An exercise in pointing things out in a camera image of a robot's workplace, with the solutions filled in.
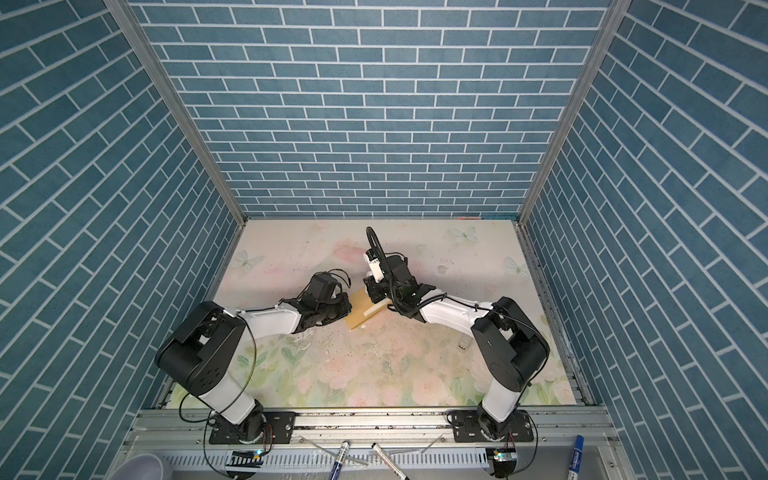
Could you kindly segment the yellow envelope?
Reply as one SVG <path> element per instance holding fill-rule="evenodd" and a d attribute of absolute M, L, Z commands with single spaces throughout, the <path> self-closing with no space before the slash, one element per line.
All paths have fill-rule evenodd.
<path fill-rule="evenodd" d="M 349 301 L 352 309 L 344 321 L 350 330 L 360 327 L 367 320 L 385 310 L 391 303 L 389 298 L 384 298 L 378 302 L 372 301 L 364 288 L 351 293 Z"/>

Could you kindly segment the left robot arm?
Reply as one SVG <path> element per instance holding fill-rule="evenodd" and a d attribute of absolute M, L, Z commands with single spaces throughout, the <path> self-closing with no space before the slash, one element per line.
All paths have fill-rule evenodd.
<path fill-rule="evenodd" d="M 195 307 L 159 348 L 155 363 L 212 411 L 212 423 L 234 443 L 264 439 L 263 406 L 228 372 L 240 341 L 302 333 L 351 313 L 345 271 L 316 272 L 300 293 L 274 306 L 229 311 L 205 301 Z"/>

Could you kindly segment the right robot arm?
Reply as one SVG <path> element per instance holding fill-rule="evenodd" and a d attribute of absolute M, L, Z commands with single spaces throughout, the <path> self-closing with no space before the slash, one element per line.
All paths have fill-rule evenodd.
<path fill-rule="evenodd" d="M 419 283 L 399 255 L 365 252 L 364 278 L 372 302 L 385 299 L 399 315 L 446 326 L 474 338 L 492 380 L 477 410 L 484 435 L 499 440 L 511 433 L 523 393 L 546 365 L 550 347 L 512 299 L 472 302 Z"/>

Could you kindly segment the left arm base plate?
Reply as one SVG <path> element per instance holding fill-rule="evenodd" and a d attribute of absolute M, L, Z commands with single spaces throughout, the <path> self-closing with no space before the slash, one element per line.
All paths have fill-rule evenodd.
<path fill-rule="evenodd" d="M 264 412 L 255 409 L 240 424 L 232 424 L 219 414 L 207 423 L 208 440 L 213 445 L 288 444 L 293 435 L 296 413 Z"/>

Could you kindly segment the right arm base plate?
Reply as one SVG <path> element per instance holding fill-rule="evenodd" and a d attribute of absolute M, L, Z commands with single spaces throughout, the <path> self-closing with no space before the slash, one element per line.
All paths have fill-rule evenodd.
<path fill-rule="evenodd" d="M 504 422 L 475 410 L 449 410 L 446 420 L 456 443 L 531 442 L 535 435 L 530 416 L 525 410 L 514 411 Z"/>

